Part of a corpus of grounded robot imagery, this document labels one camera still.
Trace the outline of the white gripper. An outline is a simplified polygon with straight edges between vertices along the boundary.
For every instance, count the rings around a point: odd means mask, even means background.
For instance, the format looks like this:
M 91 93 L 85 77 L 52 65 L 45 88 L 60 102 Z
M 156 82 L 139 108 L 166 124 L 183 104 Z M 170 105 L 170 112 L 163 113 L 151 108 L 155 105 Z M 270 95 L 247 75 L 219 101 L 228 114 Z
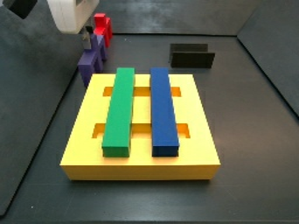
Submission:
M 91 25 L 84 27 L 83 25 L 99 5 L 99 0 L 47 0 L 47 2 L 59 31 L 67 34 L 81 32 L 83 46 L 85 50 L 89 50 L 93 29 Z

